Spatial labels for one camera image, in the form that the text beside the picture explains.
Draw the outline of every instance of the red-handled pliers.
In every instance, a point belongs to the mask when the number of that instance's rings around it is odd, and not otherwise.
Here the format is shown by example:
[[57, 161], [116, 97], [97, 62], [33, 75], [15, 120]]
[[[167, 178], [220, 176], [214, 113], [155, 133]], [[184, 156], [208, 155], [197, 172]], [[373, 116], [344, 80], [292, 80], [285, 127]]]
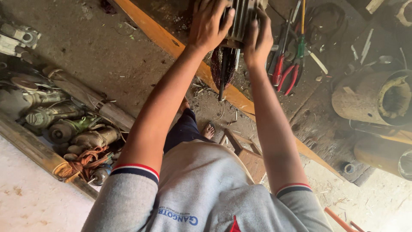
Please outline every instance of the red-handled pliers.
[[292, 73], [292, 81], [290, 82], [289, 88], [288, 90], [286, 90], [284, 95], [288, 95], [290, 93], [290, 91], [293, 88], [293, 85], [295, 84], [296, 78], [297, 78], [297, 74], [299, 73], [299, 67], [301, 64], [301, 58], [296, 58], [293, 62], [292, 65], [290, 65], [282, 74], [282, 78], [281, 81], [279, 83], [279, 85], [277, 86], [276, 90], [279, 92], [282, 88], [282, 84], [283, 81], [285, 80], [286, 76], [290, 73], [290, 71], [292, 71], [293, 69], [293, 73]]

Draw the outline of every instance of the concrete floor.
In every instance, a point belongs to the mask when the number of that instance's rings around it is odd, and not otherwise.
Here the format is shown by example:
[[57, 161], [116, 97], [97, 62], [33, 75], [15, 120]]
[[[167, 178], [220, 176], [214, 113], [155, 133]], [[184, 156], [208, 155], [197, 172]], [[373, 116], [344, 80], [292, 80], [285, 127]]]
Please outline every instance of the concrete floor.
[[[42, 33], [36, 53], [116, 99], [117, 105], [133, 116], [174, 61], [141, 31], [124, 24], [121, 14], [105, 14], [98, 0], [0, 2], [8, 18]], [[235, 110], [227, 102], [218, 103], [212, 92], [195, 96], [195, 91], [192, 85], [186, 96], [199, 128], [215, 121], [218, 141], [222, 128], [234, 120]], [[240, 113], [238, 116], [238, 122], [229, 128], [258, 142], [256, 124]], [[0, 224], [7, 225], [0, 231], [79, 231], [93, 202], [49, 176], [4, 139], [0, 139], [0, 151], [0, 174], [9, 176], [0, 180]], [[412, 231], [408, 221], [412, 216], [408, 210], [412, 207], [410, 182], [377, 170], [357, 187], [313, 161], [304, 159], [302, 165], [321, 205], [330, 206], [347, 222], [353, 220], [373, 232]], [[350, 200], [334, 205], [340, 198]], [[342, 231], [330, 221], [335, 231]]]

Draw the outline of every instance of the wooden stool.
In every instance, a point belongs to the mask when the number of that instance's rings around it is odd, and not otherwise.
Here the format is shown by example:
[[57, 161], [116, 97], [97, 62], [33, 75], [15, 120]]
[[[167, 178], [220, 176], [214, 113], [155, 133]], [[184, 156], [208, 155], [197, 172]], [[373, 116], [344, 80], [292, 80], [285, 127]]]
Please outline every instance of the wooden stool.
[[[256, 144], [250, 140], [247, 140], [239, 135], [234, 134], [231, 130], [225, 129], [224, 135], [220, 141], [220, 145], [223, 145], [226, 139], [230, 141], [234, 147], [235, 154], [239, 157], [242, 163], [248, 169], [255, 184], [260, 184], [263, 177], [266, 175], [265, 164], [263, 163], [263, 154], [256, 146]], [[244, 148], [240, 142], [244, 142], [252, 148], [250, 151]]]

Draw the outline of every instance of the dark shorts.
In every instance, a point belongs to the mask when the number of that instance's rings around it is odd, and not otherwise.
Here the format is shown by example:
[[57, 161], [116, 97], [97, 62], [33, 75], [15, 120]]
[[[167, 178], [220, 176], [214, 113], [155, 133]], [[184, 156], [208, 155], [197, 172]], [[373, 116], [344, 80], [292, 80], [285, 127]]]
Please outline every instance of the dark shorts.
[[202, 140], [213, 142], [202, 136], [197, 129], [196, 115], [191, 109], [185, 109], [177, 123], [172, 127], [166, 136], [163, 151], [166, 154], [181, 142], [190, 142], [192, 140]]

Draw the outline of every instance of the forearm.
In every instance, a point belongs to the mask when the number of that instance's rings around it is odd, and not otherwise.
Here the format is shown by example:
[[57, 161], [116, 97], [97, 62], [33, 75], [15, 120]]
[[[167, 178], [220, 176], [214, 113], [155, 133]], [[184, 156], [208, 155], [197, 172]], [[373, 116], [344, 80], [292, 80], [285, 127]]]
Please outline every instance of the forearm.
[[249, 70], [255, 103], [257, 133], [264, 155], [269, 184], [307, 183], [289, 122], [263, 67]]
[[160, 171], [167, 132], [203, 57], [203, 51], [186, 47], [158, 82], [129, 133], [119, 164], [141, 163]]

